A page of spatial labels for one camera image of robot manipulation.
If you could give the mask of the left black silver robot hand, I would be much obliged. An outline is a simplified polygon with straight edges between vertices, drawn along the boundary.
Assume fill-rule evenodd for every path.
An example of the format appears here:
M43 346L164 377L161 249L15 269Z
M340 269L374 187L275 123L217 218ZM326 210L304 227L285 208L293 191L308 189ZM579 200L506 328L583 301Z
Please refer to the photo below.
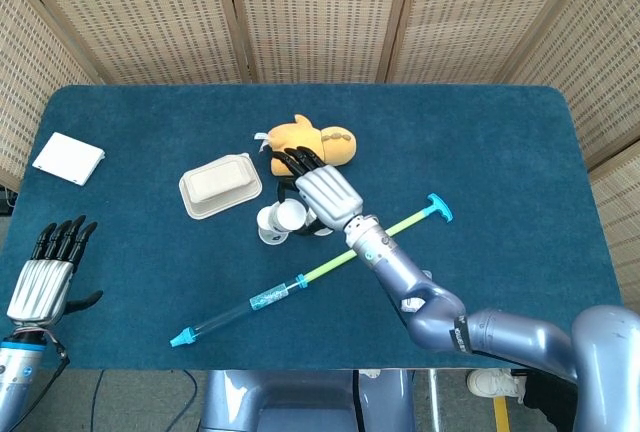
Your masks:
M75 220L47 225L39 234L29 260L18 277L9 301L7 316L19 328L50 328L61 317L86 310L103 296L97 290L79 300L67 295L89 238L97 228Z

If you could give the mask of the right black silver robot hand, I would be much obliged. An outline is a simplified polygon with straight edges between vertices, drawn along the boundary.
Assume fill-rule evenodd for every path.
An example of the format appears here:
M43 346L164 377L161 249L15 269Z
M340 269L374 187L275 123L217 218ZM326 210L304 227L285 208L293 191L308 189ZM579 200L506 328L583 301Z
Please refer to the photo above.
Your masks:
M352 219L362 214L362 197L334 166L326 164L310 148L285 148L273 151L272 157L292 174L291 178L280 179L278 199L284 200L286 189L297 191L308 206L307 214L314 215L296 231L298 235L342 231Z

